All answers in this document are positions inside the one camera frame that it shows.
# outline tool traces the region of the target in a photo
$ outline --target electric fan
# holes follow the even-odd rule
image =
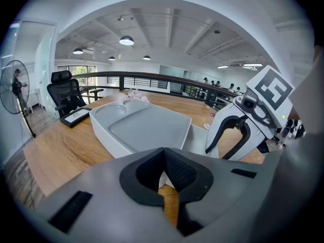
[[[29,77],[25,65],[19,60],[9,62],[0,78],[0,99],[4,108],[11,114],[22,112],[27,126],[35,137],[26,119],[25,111],[29,96]]]

